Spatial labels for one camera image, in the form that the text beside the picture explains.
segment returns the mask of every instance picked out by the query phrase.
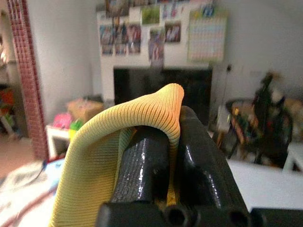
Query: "red tiled pillar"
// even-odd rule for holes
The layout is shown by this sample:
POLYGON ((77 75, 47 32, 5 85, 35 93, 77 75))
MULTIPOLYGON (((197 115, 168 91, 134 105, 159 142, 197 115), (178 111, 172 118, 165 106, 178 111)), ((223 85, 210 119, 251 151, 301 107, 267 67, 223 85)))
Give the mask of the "red tiled pillar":
POLYGON ((7 0, 27 127, 37 158, 48 158, 43 107, 26 0, 7 0))

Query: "yellow ribbed fabric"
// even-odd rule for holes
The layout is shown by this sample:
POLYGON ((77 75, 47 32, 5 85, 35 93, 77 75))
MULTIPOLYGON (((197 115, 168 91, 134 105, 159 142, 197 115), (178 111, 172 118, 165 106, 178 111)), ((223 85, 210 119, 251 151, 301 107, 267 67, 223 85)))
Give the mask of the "yellow ribbed fabric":
POLYGON ((168 204, 172 204, 183 96, 180 85, 169 84, 156 93, 113 106, 82 126, 65 157, 49 226, 95 225, 100 205, 111 197, 122 153, 134 133, 134 126, 138 125, 158 128, 169 138, 168 204))

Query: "pink toy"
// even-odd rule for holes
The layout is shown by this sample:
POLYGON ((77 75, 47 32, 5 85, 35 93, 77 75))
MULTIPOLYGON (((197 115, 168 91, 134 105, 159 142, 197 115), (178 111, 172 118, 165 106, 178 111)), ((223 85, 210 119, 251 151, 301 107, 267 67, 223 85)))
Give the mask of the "pink toy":
POLYGON ((70 113, 59 113, 53 120, 53 126, 60 129, 69 129, 72 122, 70 113))

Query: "television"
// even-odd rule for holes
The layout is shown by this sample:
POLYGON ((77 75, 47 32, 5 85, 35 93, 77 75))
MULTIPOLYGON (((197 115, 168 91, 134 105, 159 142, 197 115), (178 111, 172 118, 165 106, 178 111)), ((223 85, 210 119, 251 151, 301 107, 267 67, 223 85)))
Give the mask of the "television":
POLYGON ((182 105, 192 108, 208 125, 212 69, 114 68, 115 104, 154 93, 166 84, 184 89, 182 105))

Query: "floor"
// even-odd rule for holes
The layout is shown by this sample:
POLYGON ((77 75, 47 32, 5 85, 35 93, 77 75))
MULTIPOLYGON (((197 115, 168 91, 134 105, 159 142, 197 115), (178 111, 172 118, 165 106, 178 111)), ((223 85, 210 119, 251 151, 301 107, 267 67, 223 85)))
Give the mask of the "floor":
POLYGON ((29 139, 10 140, 0 134, 0 178, 34 159, 29 139))

